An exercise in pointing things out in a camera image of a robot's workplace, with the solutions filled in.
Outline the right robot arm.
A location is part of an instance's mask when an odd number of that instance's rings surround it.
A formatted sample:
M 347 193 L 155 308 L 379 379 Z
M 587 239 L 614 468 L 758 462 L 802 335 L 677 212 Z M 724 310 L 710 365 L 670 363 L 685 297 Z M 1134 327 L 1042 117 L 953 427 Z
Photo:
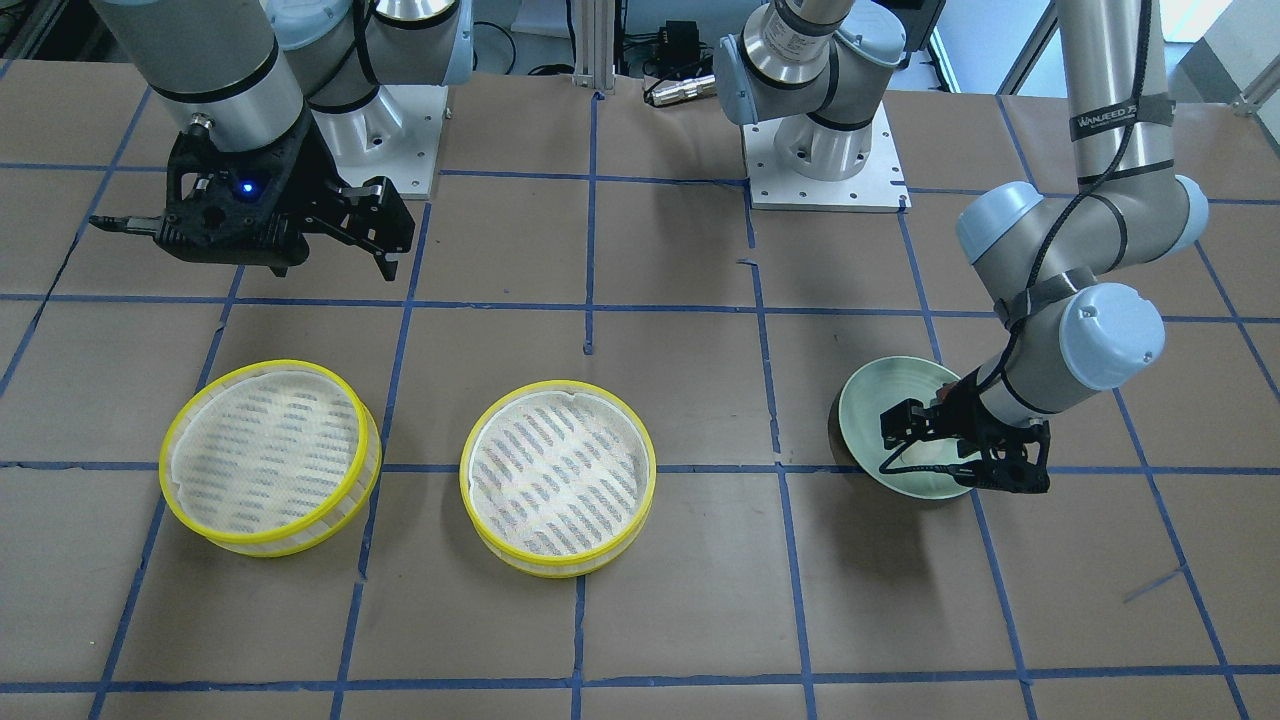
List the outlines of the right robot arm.
M 385 281 L 416 236 L 426 160 L 394 91 L 472 73 L 468 1 L 96 1 L 179 133 L 156 217 L 90 218 L 186 263 L 283 277 L 325 234 Z

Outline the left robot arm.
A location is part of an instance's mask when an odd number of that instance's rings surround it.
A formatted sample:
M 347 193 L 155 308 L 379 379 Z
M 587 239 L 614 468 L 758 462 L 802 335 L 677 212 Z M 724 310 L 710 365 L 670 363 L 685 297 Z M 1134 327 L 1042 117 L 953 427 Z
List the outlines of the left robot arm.
M 956 223 L 1007 342 L 961 378 L 919 357 L 863 366 L 840 400 L 855 462 L 899 493 L 1050 488 L 1050 423 L 1126 383 L 1164 351 L 1157 307 L 1106 281 L 1193 245 L 1201 187 L 1174 169 L 1156 1 L 1060 1 L 1076 192 L 1025 181 L 989 190 Z M 714 50 L 719 104 L 736 126 L 782 120 L 774 149 L 796 173 L 842 181 L 858 164 L 904 50 L 902 24 L 851 1 L 772 1 Z

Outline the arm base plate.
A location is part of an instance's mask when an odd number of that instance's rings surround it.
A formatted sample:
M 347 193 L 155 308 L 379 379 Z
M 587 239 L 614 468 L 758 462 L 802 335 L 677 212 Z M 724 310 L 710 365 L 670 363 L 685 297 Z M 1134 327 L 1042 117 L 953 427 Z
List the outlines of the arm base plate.
M 381 86 L 361 108 L 310 108 L 342 178 L 360 186 L 375 176 L 406 200 L 429 200 L 449 90 L 434 85 Z
M 896 213 L 913 206 L 883 104 L 836 131 L 806 115 L 742 127 L 751 205 L 778 211 Z

